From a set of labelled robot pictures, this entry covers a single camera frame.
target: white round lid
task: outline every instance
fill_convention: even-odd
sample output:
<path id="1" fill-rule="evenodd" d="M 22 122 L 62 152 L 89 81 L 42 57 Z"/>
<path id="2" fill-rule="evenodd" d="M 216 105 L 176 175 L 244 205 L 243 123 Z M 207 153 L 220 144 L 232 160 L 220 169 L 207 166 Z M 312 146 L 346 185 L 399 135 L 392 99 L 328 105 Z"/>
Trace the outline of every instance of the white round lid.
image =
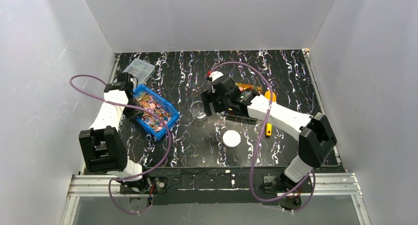
<path id="1" fill-rule="evenodd" d="M 228 130 L 223 134 L 222 141 L 226 147 L 235 148 L 241 142 L 241 136 L 235 130 Z"/>

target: black marble surface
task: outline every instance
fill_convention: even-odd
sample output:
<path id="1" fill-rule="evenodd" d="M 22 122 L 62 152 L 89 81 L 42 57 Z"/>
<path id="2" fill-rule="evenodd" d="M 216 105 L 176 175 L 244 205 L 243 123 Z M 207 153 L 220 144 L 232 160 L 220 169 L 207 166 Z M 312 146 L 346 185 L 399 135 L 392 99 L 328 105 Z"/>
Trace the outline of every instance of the black marble surface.
<path id="1" fill-rule="evenodd" d="M 247 63 L 270 81 L 277 103 L 292 110 L 314 115 L 321 109 L 301 50 L 204 51 L 123 53 L 117 74 L 134 59 L 148 60 L 155 72 L 146 85 L 171 102 L 180 112 L 180 121 L 173 128 L 174 144 L 163 167 L 227 167 L 250 166 L 253 148 L 262 121 L 249 125 L 227 120 L 222 115 L 208 117 L 203 126 L 196 126 L 189 112 L 190 104 L 200 99 L 199 94 L 209 87 L 205 74 L 215 65 L 227 61 Z M 263 86 L 262 80 L 246 67 L 227 65 L 220 69 L 235 82 Z M 221 142 L 225 131 L 234 129 L 241 135 L 235 149 Z M 297 142 L 287 133 L 274 128 L 270 138 L 263 137 L 256 166 L 287 166 L 297 155 Z M 167 148 L 166 138 L 155 142 L 136 122 L 123 119 L 119 134 L 134 162 L 154 166 Z M 326 165 L 338 165 L 332 152 Z"/>

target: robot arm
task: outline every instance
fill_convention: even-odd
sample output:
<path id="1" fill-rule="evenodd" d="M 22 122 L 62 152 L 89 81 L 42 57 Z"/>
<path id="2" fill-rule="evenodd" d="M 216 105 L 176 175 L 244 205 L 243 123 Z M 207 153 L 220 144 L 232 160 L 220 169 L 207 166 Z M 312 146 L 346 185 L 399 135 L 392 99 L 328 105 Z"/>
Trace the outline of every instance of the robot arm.
<path id="1" fill-rule="evenodd" d="M 106 85 L 104 99 L 138 105 L 133 96 L 133 88 L 132 75 L 120 73 L 117 76 L 117 82 Z M 125 145 L 118 135 L 122 114 L 128 118 L 134 118 L 141 112 L 104 102 L 93 124 L 88 130 L 80 132 L 78 139 L 89 172 L 105 172 L 119 178 L 142 173 L 142 166 L 128 159 Z M 140 179 L 142 176 L 129 179 L 127 182 Z"/>
<path id="2" fill-rule="evenodd" d="M 246 117 L 265 119 L 269 100 L 250 89 L 239 90 L 229 76 L 215 71 L 207 79 L 212 88 L 201 94 L 205 113 L 233 111 Z M 272 103 L 268 122 L 289 133 L 299 142 L 299 153 L 284 173 L 282 181 L 298 183 L 313 167 L 320 167 L 332 152 L 337 139 L 327 117 L 322 113 L 315 116 L 299 113 Z"/>

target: yellow screwdriver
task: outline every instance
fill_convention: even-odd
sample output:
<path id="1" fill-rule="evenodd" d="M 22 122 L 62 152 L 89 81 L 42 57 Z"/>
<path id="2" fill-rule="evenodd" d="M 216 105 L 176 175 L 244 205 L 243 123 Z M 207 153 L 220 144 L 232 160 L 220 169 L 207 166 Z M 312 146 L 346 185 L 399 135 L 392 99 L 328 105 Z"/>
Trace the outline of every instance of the yellow screwdriver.
<path id="1" fill-rule="evenodd" d="M 266 99 L 270 100 L 270 95 L 271 95 L 270 91 L 267 91 L 264 94 L 264 97 Z M 273 102 L 272 103 L 274 103 L 275 101 L 276 101 L 276 95 L 273 93 Z M 270 123 L 266 123 L 266 136 L 267 137 L 272 136 L 272 133 L 273 133 L 273 126 Z"/>

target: blue plastic bin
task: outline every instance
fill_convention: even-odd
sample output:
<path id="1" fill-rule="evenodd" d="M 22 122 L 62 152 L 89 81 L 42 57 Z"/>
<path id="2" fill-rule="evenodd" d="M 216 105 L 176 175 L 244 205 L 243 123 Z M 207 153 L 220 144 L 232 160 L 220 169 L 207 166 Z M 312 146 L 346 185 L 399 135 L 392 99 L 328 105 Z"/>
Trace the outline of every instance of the blue plastic bin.
<path id="1" fill-rule="evenodd" d="M 177 110 L 174 108 L 174 106 L 167 102 L 165 99 L 161 98 L 159 95 L 157 95 L 155 92 L 147 88 L 145 85 L 141 84 L 138 85 L 138 87 L 134 90 L 134 97 L 138 97 L 141 92 L 147 92 L 149 95 L 151 95 L 154 100 L 156 100 L 167 112 L 171 114 L 171 119 L 167 123 L 167 126 L 172 129 L 175 123 L 180 119 L 180 114 L 177 112 Z M 157 140 L 160 140 L 163 138 L 165 134 L 167 134 L 167 130 L 165 128 L 161 129 L 158 132 L 155 132 L 148 124 L 146 124 L 140 117 L 136 118 L 136 121 L 145 129 L 145 131 L 148 134 L 154 135 Z"/>

